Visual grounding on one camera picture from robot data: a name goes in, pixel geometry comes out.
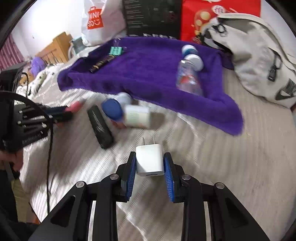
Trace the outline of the person's left hand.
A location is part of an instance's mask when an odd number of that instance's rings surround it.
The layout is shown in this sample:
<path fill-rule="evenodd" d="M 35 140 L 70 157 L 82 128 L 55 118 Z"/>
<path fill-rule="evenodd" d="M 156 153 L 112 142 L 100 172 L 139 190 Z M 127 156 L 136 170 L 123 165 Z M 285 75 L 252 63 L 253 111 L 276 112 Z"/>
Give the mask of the person's left hand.
<path fill-rule="evenodd" d="M 13 170 L 20 172 L 23 166 L 23 149 L 18 150 L 15 153 L 9 153 L 7 151 L 0 151 L 1 170 L 4 170 L 4 162 L 13 163 Z"/>

